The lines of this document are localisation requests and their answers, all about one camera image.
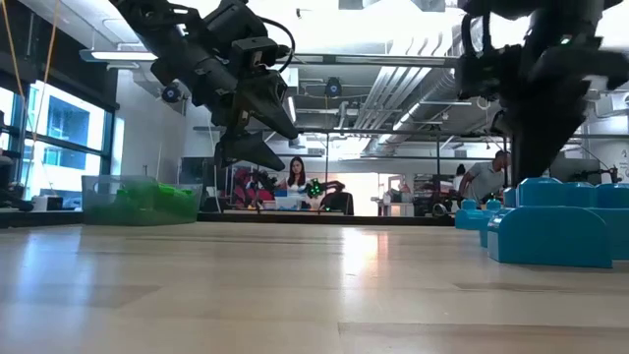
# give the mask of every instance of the dark hair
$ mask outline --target dark hair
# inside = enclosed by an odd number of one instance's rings
[[[506,156],[510,154],[509,151],[505,151],[505,150],[499,150],[496,154],[495,154],[495,158],[500,158],[502,156]]]
[[[463,165],[463,163],[461,163],[459,167],[456,168],[456,175],[463,176],[464,174],[465,174],[465,166]]]
[[[304,164],[302,158],[299,156],[293,157],[293,159],[291,160],[291,164],[288,167],[290,173],[290,177],[288,178],[288,186],[290,187],[295,184],[295,172],[293,172],[293,163],[295,162],[299,162],[302,164],[302,173],[299,175],[299,181],[297,181],[297,185],[301,187],[306,184],[306,165]]]

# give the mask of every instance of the wooden table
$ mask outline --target wooden table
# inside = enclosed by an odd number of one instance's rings
[[[223,213],[226,214],[252,214],[257,213],[257,210],[224,210]],[[316,210],[260,210],[259,213],[261,215],[319,215],[319,212]],[[341,211],[322,211],[321,215],[325,216],[344,216],[345,214]]]

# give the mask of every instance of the table surface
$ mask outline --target table surface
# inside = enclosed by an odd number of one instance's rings
[[[451,227],[0,230],[0,353],[626,354],[629,264],[501,265]]]
[[[252,214],[257,213],[257,210],[224,210],[226,214]],[[319,212],[316,210],[260,210],[260,214],[262,215],[319,215]],[[321,215],[325,216],[344,216],[345,214],[341,211],[322,211]]]

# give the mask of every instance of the woman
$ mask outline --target woman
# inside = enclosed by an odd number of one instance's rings
[[[306,189],[308,182],[304,161],[296,156],[291,160],[288,180],[280,183],[280,189],[288,190],[289,195],[298,195]]]
[[[453,183],[454,190],[457,192],[460,192],[461,181],[463,180],[463,176],[465,176],[465,172],[465,166],[461,163],[456,169],[456,176],[454,177]]]

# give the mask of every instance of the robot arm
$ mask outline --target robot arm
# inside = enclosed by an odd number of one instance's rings
[[[622,0],[459,0],[465,53],[456,70],[461,99],[499,99],[494,127],[512,138],[515,184],[539,177],[585,121],[587,76],[607,77],[617,89],[629,80],[629,61],[599,50],[595,33],[602,12]],[[490,45],[490,13],[507,19],[531,17],[524,46]],[[484,18],[484,49],[477,53],[469,28]]]
[[[222,0],[204,19],[196,9],[167,0],[110,2],[157,56],[151,66],[155,77],[165,86],[180,81],[192,92],[193,104],[207,107],[212,123],[227,128],[215,149],[221,167],[246,160],[284,168],[261,133],[250,135],[245,128],[256,118],[287,139],[298,136],[282,107],[287,86],[269,69],[278,58],[290,55],[280,70],[285,69],[294,48],[268,38],[264,23],[285,28],[256,16],[247,0]]]

